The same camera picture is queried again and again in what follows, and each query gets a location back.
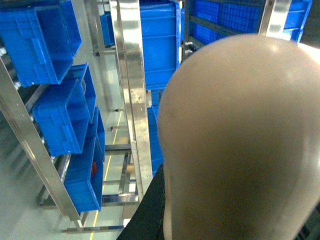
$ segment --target storage rack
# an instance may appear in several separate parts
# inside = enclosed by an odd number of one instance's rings
[[[206,0],[219,4],[235,4],[245,7],[259,8],[257,26],[255,32],[269,37],[283,38],[283,31],[287,20],[289,8],[292,0]],[[195,16],[196,0],[186,0],[184,2],[184,42],[182,45],[182,60],[185,60],[193,51],[193,45],[202,48],[206,44],[192,36],[194,24],[198,24],[217,34],[232,36],[244,34],[239,30],[234,30],[222,24],[208,21],[202,17]]]
[[[263,9],[263,14],[260,15],[261,24],[258,32],[264,35],[272,34],[273,36],[281,32],[281,27],[273,22],[273,18],[279,15],[276,13],[281,13],[285,22],[285,16],[286,13],[288,14],[291,3],[290,0],[268,0],[267,2],[264,0],[215,0],[215,2],[259,6]],[[105,185],[119,184],[119,194],[104,195],[102,206],[138,205],[152,180],[139,0],[126,0],[125,2],[123,0],[84,0],[84,3],[91,33],[93,54],[97,57],[100,55],[116,56],[121,95],[130,136],[129,144],[106,146],[107,155],[125,154],[125,157],[121,180],[103,183]],[[186,53],[191,43],[199,48],[203,46],[200,41],[190,36],[190,23],[198,23],[228,36],[239,33],[212,23],[208,24],[203,19],[193,16],[195,0],[187,0],[184,3],[183,59],[187,57]],[[106,4],[109,4],[111,11],[115,36],[115,47],[108,48],[104,46],[98,10],[99,5]],[[135,38],[133,39],[131,35],[128,36],[128,32],[135,32]],[[6,54],[5,48],[3,46],[0,47],[0,76],[2,83],[0,88],[0,109],[48,191],[49,197],[41,206],[44,209],[58,208],[63,216],[74,222],[75,228],[65,229],[63,230],[64,233],[121,231],[124,228],[123,225],[85,227],[88,212],[81,215],[77,213],[63,184],[70,156],[65,155],[53,158],[48,154],[39,128],[33,123],[33,116],[30,115],[34,103],[45,91],[47,85],[40,85],[37,89],[32,89],[32,96],[27,102],[23,102],[18,91],[20,84],[17,81],[14,69],[12,69],[9,56]],[[136,192],[124,193],[125,184],[131,182],[128,180],[127,173],[128,164],[131,162],[133,162],[135,169]]]
[[[87,15],[90,16],[92,13],[96,13],[94,16],[98,17],[98,5],[107,4],[105,1],[92,0],[85,0],[84,3]],[[107,186],[119,185],[119,194],[102,196],[103,207],[138,206],[152,180],[144,66],[142,61],[139,62],[139,60],[143,59],[140,8],[138,1],[131,1],[130,5],[132,6],[130,14],[131,16],[135,14],[136,17],[134,21],[135,28],[131,30],[136,31],[138,36],[140,35],[140,38],[137,38],[135,44],[128,45],[128,42],[124,41],[124,38],[129,38],[123,35],[124,30],[130,28],[132,25],[126,25],[124,23],[122,16],[125,10],[121,8],[121,3],[116,0],[110,1],[111,14],[114,16],[113,19],[117,19],[112,23],[114,29],[117,30],[115,31],[115,35],[118,36],[116,37],[117,51],[115,47],[105,48],[101,28],[99,28],[99,30],[92,29],[94,25],[91,24],[92,21],[98,20],[95,22],[95,26],[97,27],[100,19],[92,19],[89,17],[91,34],[97,35],[97,38],[92,38],[93,54],[99,57],[101,53],[108,55],[117,52],[116,61],[119,82],[122,89],[122,99],[124,100],[126,119],[130,133],[130,143],[106,145],[105,147],[106,155],[124,155],[124,160],[120,180],[103,182],[103,184]],[[125,49],[131,51],[133,54],[128,56],[125,54]],[[124,228],[123,225],[85,227],[89,213],[84,212],[81,215],[78,214],[64,186],[64,178],[68,170],[70,155],[56,158],[51,157],[44,144],[45,140],[42,137],[39,127],[33,123],[33,116],[31,114],[33,105],[48,85],[42,84],[36,89],[31,87],[31,97],[24,103],[18,91],[21,84],[18,81],[6,49],[2,45],[0,46],[0,53],[0,76],[2,83],[0,90],[0,109],[47,189],[47,192],[43,194],[46,200],[43,201],[41,207],[45,210],[58,208],[63,216],[68,217],[70,221],[74,222],[75,228],[65,229],[62,231],[63,233],[121,231]],[[130,173],[127,172],[127,168],[132,162],[136,176],[134,180],[130,179]],[[125,190],[127,190],[129,184],[132,183],[136,183],[136,191],[126,193],[127,191]]]

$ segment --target floor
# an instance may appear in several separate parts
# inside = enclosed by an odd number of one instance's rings
[[[114,55],[94,57],[83,0],[73,0],[78,20],[82,46],[74,64],[89,63],[97,104],[106,129],[106,144],[128,142],[128,130],[108,131],[111,126],[124,126],[121,112],[118,72]],[[119,180],[124,156],[106,156],[105,178]],[[58,210],[43,210],[39,207],[39,193],[43,184],[21,145],[0,112],[0,239],[1,240],[115,240],[119,232],[65,234],[61,230],[73,228],[73,223],[64,219]],[[118,186],[104,188],[103,194],[117,194]],[[87,226],[122,225],[123,208],[105,207],[97,214],[91,212]]]

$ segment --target blue plastic bin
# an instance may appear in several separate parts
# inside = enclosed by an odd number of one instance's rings
[[[1,9],[0,37],[22,86],[62,82],[81,44],[77,27],[71,1]]]
[[[114,45],[115,35],[114,35],[114,29],[112,26],[111,13],[109,11],[106,11],[104,15],[100,16],[100,21],[101,21],[104,44],[108,46]]]
[[[96,94],[88,64],[72,66],[61,85],[50,85],[33,107],[33,115],[52,156],[80,154]]]
[[[289,40],[300,42],[311,6],[312,0],[292,0],[283,29]]]
[[[259,30],[260,11],[259,7],[196,0],[194,14],[226,28],[243,33],[256,33]],[[194,24],[193,36],[204,44],[210,44],[226,37],[199,24]]]
[[[85,101],[87,104],[88,114],[90,116],[90,121],[92,121],[94,117],[94,110],[95,110],[97,96],[96,96],[96,91],[95,91],[94,83],[92,80],[92,76],[90,73],[89,64],[85,63],[82,65],[72,66],[68,71],[68,73],[66,74],[65,79],[80,80],[83,88],[83,93],[85,96]]]
[[[179,67],[181,11],[177,2],[140,5],[145,88],[165,88]]]
[[[93,121],[89,123],[88,130],[86,132],[86,138],[93,138],[96,137],[96,141],[99,144],[99,150],[103,156],[102,161],[105,161],[105,150],[106,150],[106,143],[105,143],[105,128],[102,121],[102,117],[100,114],[100,109],[97,106],[94,109]]]
[[[149,125],[149,138],[150,138],[150,151],[151,151],[151,165],[152,174],[156,174],[159,166],[164,162],[164,157],[160,148],[158,139],[158,107],[153,106],[147,109],[148,112],[148,125]]]
[[[97,172],[91,177],[93,162]],[[82,154],[72,154],[64,186],[79,213],[101,211],[103,155],[96,137],[86,138]]]
[[[79,27],[71,0],[60,3],[64,25],[68,36],[72,55],[75,56],[82,44]]]

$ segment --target stainless steel frame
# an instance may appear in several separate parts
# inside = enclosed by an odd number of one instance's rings
[[[141,201],[152,180],[139,0],[110,0],[119,82]]]
[[[292,0],[268,0],[265,3],[259,34],[285,39],[283,34]]]
[[[108,4],[107,1],[84,0],[90,28],[93,53],[117,53],[118,75],[125,103],[126,119],[129,128],[130,144],[107,145],[107,155],[124,155],[123,171],[120,181],[105,181],[104,185],[119,184],[119,195],[104,195],[103,207],[137,206],[143,198],[151,180],[151,154],[147,103],[144,76],[144,60],[142,47],[142,31],[140,6],[138,0],[112,0],[110,10],[112,24],[115,29],[116,46],[104,46],[98,5]],[[13,129],[27,156],[47,189],[42,196],[46,199],[41,204],[43,209],[59,209],[61,214],[74,222],[76,228],[64,230],[65,233],[91,233],[121,231],[124,226],[85,227],[88,213],[79,216],[66,188],[64,178],[68,170],[70,155],[53,158],[48,154],[40,130],[33,123],[30,115],[33,105],[48,87],[40,85],[26,104],[23,103],[18,89],[18,80],[13,81],[4,62],[8,59],[6,49],[0,49],[0,110]],[[130,179],[127,166],[134,163],[136,179]],[[134,193],[128,193],[130,184],[136,185]]]

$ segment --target metal shelf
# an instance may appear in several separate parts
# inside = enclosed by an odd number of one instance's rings
[[[99,5],[110,4],[112,24],[115,32],[116,47],[104,46],[99,17]],[[91,33],[93,54],[114,55],[118,66],[119,83],[124,101],[125,116],[129,129],[130,143],[123,145],[107,145],[106,155],[125,155],[120,181],[106,181],[104,185],[119,184],[118,195],[104,195],[103,207],[134,206],[142,200],[151,180],[152,166],[146,104],[146,89],[143,64],[142,31],[140,7],[138,0],[97,1],[84,0]],[[53,158],[48,154],[44,139],[37,124],[33,122],[32,108],[47,84],[32,87],[31,94],[27,93],[27,100],[23,101],[19,92],[21,87],[10,58],[5,48],[0,46],[0,110],[8,121],[22,148],[36,169],[45,188],[46,199],[41,207],[46,210],[59,209],[63,216],[74,222],[75,228],[64,230],[64,233],[92,233],[121,231],[124,226],[85,227],[88,213],[79,215],[65,186],[64,178],[68,170],[70,155]],[[135,180],[130,179],[127,171],[133,162]],[[136,184],[136,191],[128,193],[129,184]]]

